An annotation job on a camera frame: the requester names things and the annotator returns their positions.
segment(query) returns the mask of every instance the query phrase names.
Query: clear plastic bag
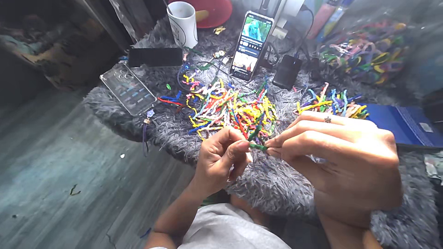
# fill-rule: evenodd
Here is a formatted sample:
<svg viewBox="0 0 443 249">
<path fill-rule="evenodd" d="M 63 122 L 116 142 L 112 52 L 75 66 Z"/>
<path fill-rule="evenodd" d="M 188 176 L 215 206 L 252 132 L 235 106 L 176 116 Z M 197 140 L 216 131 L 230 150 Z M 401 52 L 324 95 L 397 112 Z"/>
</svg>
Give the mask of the clear plastic bag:
<svg viewBox="0 0 443 249">
<path fill-rule="evenodd" d="M 406 23 L 384 18 L 333 33 L 318 55 L 355 80 L 383 84 L 404 67 L 412 45 L 411 29 Z"/>
<path fill-rule="evenodd" d="M 386 84 L 403 69 L 413 49 L 417 32 L 410 11 L 414 5 L 355 4 L 341 18 L 338 31 L 319 45 L 317 55 L 356 81 Z"/>
</svg>

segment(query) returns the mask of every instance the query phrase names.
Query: gray floor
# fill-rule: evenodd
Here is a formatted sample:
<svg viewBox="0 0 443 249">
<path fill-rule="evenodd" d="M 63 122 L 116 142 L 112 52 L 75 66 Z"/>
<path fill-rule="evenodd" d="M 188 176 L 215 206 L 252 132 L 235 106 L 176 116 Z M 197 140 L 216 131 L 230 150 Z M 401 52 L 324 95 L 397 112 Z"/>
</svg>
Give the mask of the gray floor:
<svg viewBox="0 0 443 249">
<path fill-rule="evenodd" d="M 50 89 L 0 109 L 0 248 L 142 248 L 190 181 L 190 166 L 153 146 L 145 158 L 100 124 L 84 94 Z"/>
</svg>

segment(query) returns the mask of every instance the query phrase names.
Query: phone case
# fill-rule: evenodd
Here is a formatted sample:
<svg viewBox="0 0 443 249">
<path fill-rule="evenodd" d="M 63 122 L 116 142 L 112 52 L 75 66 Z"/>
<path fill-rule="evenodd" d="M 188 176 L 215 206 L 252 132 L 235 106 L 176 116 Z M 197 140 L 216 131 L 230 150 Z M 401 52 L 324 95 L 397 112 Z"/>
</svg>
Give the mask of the phone case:
<svg viewBox="0 0 443 249">
<path fill-rule="evenodd" d="M 272 34 L 272 32 L 273 32 L 273 30 L 274 30 L 274 28 L 275 28 L 275 21 L 274 21 L 274 19 L 271 18 L 271 17 L 267 17 L 267 16 L 264 16 L 264 15 L 261 15 L 261 14 L 255 13 L 255 12 L 253 12 L 253 11 L 248 11 L 248 12 L 246 12 L 245 19 L 243 20 L 243 24 L 245 23 L 246 18 L 248 17 L 249 14 L 253 14 L 253 15 L 255 15 L 255 16 L 259 16 L 259 17 L 262 17 L 262 18 L 265 18 L 265 19 L 268 19 L 268 20 L 272 21 L 271 30 L 269 31 L 268 35 L 266 36 L 265 41 L 263 42 L 263 48 L 265 48 L 265 47 L 266 47 L 266 44 L 267 44 L 267 41 L 268 41 L 268 37 Z M 242 32 L 243 32 L 243 29 L 242 29 L 242 31 L 240 31 L 240 35 L 238 36 L 238 41 L 237 41 L 236 51 L 237 51 L 238 46 L 239 46 L 239 44 L 240 44 L 240 40 L 241 40 Z M 262 57 L 263 57 L 263 56 L 262 56 L 263 53 L 266 53 L 266 51 L 265 51 L 264 49 L 260 52 L 259 57 L 258 57 L 257 66 L 256 66 L 256 67 L 254 68 L 254 70 L 251 72 L 251 77 L 249 78 L 249 80 L 247 80 L 247 82 L 250 82 L 250 81 L 252 80 L 252 76 L 253 76 L 254 73 L 256 72 L 257 68 L 260 67 L 260 66 L 259 66 L 259 63 L 260 63 L 260 60 L 261 60 Z"/>
<path fill-rule="evenodd" d="M 133 116 L 148 111 L 157 98 L 126 64 L 116 64 L 100 79 Z"/>
</svg>

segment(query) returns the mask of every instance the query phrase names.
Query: blue folder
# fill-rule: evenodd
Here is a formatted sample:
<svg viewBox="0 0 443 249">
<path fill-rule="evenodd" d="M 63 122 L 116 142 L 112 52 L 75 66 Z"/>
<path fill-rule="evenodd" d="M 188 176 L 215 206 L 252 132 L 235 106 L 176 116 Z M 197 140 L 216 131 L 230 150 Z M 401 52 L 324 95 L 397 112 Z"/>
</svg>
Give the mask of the blue folder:
<svg viewBox="0 0 443 249">
<path fill-rule="evenodd" d="M 443 148 L 443 136 L 432 126 L 420 107 L 395 107 L 366 104 L 378 128 L 394 133 L 397 144 L 413 147 Z"/>
</svg>

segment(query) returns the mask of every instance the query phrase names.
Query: person's left hand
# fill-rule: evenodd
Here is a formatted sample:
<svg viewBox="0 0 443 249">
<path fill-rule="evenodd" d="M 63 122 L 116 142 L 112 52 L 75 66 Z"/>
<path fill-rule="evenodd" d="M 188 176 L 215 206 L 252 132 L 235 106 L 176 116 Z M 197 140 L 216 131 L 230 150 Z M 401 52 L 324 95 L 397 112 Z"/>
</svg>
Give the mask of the person's left hand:
<svg viewBox="0 0 443 249">
<path fill-rule="evenodd" d="M 226 187 L 228 179 L 242 175 L 248 163 L 252 162 L 249 151 L 249 141 L 231 126 L 203 141 L 197 169 L 189 184 L 192 192 L 205 199 Z"/>
</svg>

